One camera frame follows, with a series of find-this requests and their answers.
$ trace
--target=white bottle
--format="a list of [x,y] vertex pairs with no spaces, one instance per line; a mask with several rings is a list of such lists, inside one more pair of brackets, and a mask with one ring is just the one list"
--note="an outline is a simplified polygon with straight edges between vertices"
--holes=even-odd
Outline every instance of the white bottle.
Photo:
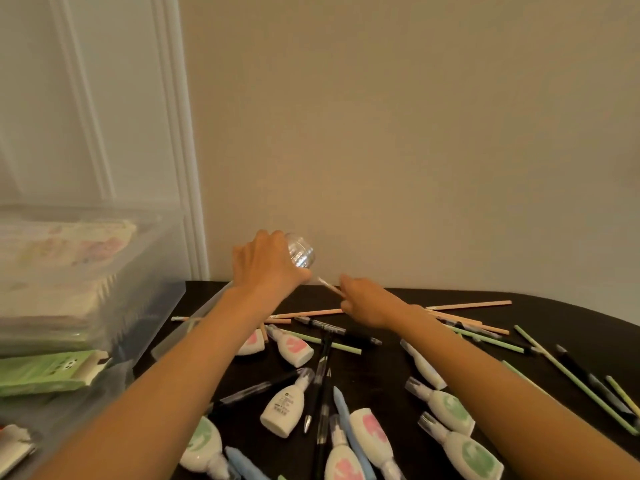
[[236,355],[251,355],[262,350],[264,350],[264,337],[260,329],[257,328],[249,335],[249,338],[244,341],[243,346],[236,352]]
[[444,391],[434,391],[412,377],[406,380],[404,388],[426,402],[444,426],[461,435],[471,435],[476,422],[456,396]]
[[296,383],[285,387],[269,401],[260,416],[260,422],[274,435],[289,436],[302,416],[305,405],[305,389],[314,378],[314,371],[302,369]]
[[427,360],[420,355],[420,353],[412,347],[405,339],[400,340],[400,345],[406,350],[413,360],[415,366],[418,368],[418,372],[422,374],[422,377],[428,380],[429,384],[435,387],[437,390],[444,389],[447,383],[440,377],[438,371],[436,371]]
[[331,442],[333,449],[326,459],[324,480],[364,480],[362,466],[347,444],[347,435],[340,427],[340,416],[334,414],[329,418]]
[[369,408],[354,411],[349,416],[353,434],[373,466],[382,471],[385,480],[404,480],[394,460],[389,439]]
[[418,426],[443,446],[451,464],[466,480],[500,480],[504,465],[477,441],[449,431],[428,413],[422,413]]
[[295,368],[306,364],[314,354],[314,350],[309,347],[308,343],[284,333],[276,325],[267,325],[267,333],[278,343],[280,355]]
[[191,472],[207,472],[214,480],[239,480],[222,455],[222,439],[218,428],[204,416],[200,418],[180,464]]

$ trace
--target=green label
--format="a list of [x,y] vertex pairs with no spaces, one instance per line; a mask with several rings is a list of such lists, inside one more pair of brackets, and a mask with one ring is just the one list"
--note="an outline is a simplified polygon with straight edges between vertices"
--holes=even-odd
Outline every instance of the green label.
[[204,445],[209,443],[210,439],[211,439],[211,425],[209,424],[209,421],[206,418],[202,417],[200,418],[198,427],[193,432],[193,436],[189,440],[187,450],[198,451]]
[[448,411],[453,414],[456,418],[461,421],[466,420],[469,417],[469,413],[465,409],[465,407],[460,403],[458,398],[454,395],[446,395],[444,396],[444,407],[448,409]]
[[462,458],[482,478],[489,478],[495,467],[495,459],[491,453],[473,441],[462,444]]

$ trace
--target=pink label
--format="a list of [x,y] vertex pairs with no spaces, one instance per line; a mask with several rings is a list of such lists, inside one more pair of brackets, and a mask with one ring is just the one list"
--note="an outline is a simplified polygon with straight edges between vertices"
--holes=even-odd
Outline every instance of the pink label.
[[253,345],[254,343],[256,343],[258,341],[258,335],[257,335],[258,331],[255,330],[251,336],[249,336],[248,339],[246,339],[246,342],[244,343],[244,345]]
[[287,348],[289,349],[289,352],[293,354],[297,354],[298,352],[300,352],[300,350],[306,348],[307,346],[307,343],[304,340],[297,337],[289,337],[285,343],[287,345]]
[[341,458],[335,464],[335,480],[362,480],[362,473],[353,468],[348,458]]
[[362,423],[364,428],[371,436],[377,436],[380,441],[388,442],[387,436],[382,428],[380,427],[380,423],[376,419],[373,414],[366,414],[362,417]]

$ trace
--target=hand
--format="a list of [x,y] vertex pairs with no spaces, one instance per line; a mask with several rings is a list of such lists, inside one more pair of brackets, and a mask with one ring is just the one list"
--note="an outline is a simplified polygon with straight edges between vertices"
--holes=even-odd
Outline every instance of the hand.
[[394,319],[409,307],[396,295],[366,278],[353,279],[342,274],[340,289],[347,295],[340,304],[342,311],[367,326],[393,328]]
[[247,290],[264,290],[278,303],[311,279],[311,271],[296,267],[282,231],[259,230],[255,238],[233,250],[234,284]]

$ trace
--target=person's right hand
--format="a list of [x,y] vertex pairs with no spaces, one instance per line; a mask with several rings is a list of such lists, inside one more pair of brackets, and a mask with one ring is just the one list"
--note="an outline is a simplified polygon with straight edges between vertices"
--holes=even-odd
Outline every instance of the person's right hand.
[[340,304],[342,311],[367,326],[392,328],[394,318],[408,307],[396,295],[366,278],[354,279],[342,274],[340,289],[346,295]]

